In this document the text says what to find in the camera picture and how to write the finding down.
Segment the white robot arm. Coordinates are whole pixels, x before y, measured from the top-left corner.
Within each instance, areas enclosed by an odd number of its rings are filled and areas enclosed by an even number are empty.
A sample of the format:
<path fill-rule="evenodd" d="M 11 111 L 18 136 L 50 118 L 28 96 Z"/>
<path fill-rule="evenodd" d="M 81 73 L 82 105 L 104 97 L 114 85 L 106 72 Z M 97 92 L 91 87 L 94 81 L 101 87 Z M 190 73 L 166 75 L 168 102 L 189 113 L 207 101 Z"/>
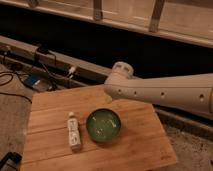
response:
<path fill-rule="evenodd" d="M 112 99 L 131 99 L 184 110 L 213 120 L 213 73 L 134 78 L 133 68 L 116 62 L 104 82 Z"/>

